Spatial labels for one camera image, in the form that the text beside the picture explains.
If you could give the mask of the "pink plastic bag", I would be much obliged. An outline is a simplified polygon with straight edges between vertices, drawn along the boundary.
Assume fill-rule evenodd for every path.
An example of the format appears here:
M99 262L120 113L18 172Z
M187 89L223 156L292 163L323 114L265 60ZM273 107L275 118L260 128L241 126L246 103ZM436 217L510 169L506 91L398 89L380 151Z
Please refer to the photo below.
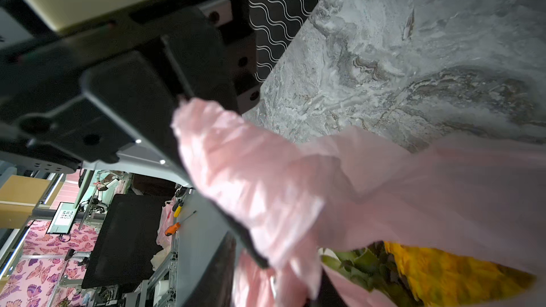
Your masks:
M302 306L319 293L319 248L378 240L534 274L503 305L545 305L544 146L453 134L410 153L355 126L295 144L198 98L171 125L194 185L269 264L241 255L236 306Z

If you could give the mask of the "yellow pineapple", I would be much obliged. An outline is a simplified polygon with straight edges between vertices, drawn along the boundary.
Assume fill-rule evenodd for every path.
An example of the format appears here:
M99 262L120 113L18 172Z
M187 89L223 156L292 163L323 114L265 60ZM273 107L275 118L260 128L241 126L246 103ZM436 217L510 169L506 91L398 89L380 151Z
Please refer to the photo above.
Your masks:
M442 250L374 242L349 252L321 251L321 261L352 284L396 306L470 306L530 290L532 274Z

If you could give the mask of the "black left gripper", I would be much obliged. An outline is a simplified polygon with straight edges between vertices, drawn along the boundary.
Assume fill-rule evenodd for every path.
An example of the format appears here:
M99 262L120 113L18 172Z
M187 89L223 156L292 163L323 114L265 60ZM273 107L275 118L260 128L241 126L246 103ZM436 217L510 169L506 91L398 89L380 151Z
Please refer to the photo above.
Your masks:
M250 0L146 0L1 51L1 157L45 171L117 163L136 141L182 169L177 99L260 100Z

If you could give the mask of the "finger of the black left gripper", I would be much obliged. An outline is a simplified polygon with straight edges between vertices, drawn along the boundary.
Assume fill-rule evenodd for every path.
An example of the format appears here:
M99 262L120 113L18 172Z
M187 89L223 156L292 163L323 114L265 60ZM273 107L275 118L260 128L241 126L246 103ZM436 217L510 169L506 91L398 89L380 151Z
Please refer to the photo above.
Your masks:
M220 246L220 241L228 233L232 233L260 268L269 267L266 258L254 246L250 231L234 217L223 212L212 200L200 192L192 193L189 208L196 211L187 222L187 250L192 262L208 264L214 251Z

